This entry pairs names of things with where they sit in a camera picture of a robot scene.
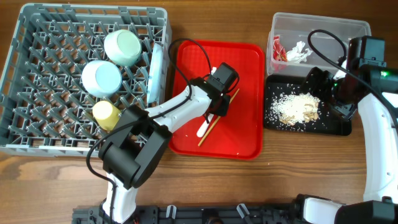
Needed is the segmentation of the wooden chopstick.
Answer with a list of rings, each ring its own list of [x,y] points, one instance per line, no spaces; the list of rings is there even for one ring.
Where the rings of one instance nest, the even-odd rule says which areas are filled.
[[[234,93],[234,95],[231,97],[230,103],[234,100],[234,98],[236,97],[236,95],[239,93],[240,89],[238,88],[236,90],[236,92]],[[216,120],[214,121],[214,123],[206,130],[206,133],[203,135],[203,137],[201,138],[200,142],[198,143],[198,147],[200,147],[203,142],[206,140],[206,138],[208,137],[208,135],[211,133],[211,131],[214,129],[214,127],[217,125],[218,121],[220,120],[220,116],[216,118]]]

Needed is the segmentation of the rice and peanut shells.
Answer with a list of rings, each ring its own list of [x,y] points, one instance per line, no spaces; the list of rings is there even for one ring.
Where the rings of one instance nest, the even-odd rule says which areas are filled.
[[[316,121],[320,115],[320,99],[309,93],[279,93],[270,107],[271,118],[282,124],[294,126]]]

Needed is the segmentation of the white plastic fork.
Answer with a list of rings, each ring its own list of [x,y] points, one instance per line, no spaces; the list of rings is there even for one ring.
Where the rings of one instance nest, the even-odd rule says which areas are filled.
[[[202,138],[205,133],[206,130],[208,129],[211,120],[213,119],[214,115],[213,114],[209,114],[207,119],[202,123],[202,125],[199,127],[198,131],[197,131],[197,137]]]

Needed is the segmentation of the white napkin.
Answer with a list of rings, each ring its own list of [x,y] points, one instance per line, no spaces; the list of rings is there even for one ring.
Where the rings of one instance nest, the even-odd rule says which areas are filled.
[[[287,61],[291,63],[306,62],[307,57],[313,53],[310,48],[305,49],[306,43],[303,41],[297,42],[296,46],[286,53]]]

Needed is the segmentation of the red snack wrapper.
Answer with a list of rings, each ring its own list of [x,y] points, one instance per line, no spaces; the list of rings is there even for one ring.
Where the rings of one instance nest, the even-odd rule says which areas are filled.
[[[273,52],[272,52],[273,59],[276,61],[286,62],[287,54],[286,54],[284,47],[282,46],[282,44],[280,42],[279,35],[274,36],[272,46],[273,46]]]

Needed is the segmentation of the light blue plate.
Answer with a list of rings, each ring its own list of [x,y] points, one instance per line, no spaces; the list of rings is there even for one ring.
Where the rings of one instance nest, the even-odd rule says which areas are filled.
[[[159,44],[154,44],[147,82],[147,103],[153,103],[159,96],[164,53]]]

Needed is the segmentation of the mint green saucer bowl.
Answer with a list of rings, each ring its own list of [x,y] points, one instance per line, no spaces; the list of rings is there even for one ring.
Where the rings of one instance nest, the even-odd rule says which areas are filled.
[[[122,75],[115,64],[104,60],[94,60],[84,67],[81,80],[89,94],[102,98],[110,97],[120,89]]]

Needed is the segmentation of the yellow plastic cup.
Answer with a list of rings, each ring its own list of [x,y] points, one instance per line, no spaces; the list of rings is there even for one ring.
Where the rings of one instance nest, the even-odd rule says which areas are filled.
[[[112,131],[119,121],[121,111],[112,103],[103,100],[94,105],[92,113],[102,129]]]

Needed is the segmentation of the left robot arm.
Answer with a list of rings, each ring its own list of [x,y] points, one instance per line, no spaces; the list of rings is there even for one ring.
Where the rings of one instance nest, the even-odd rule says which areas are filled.
[[[227,63],[213,73],[192,78],[185,89],[159,106],[133,105],[120,117],[99,149],[109,182],[101,215],[106,223],[125,223],[136,209],[138,188],[152,175],[174,132],[209,114],[226,116],[229,93],[239,75]]]

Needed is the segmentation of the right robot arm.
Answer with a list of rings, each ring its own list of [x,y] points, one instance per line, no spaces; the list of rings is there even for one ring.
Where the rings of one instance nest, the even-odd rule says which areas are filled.
[[[325,102],[343,120],[358,112],[366,146],[363,201],[344,205],[299,195],[292,220],[304,223],[397,223],[397,70],[384,60],[385,41],[353,38],[338,62],[316,54],[342,73],[312,68],[300,89]]]

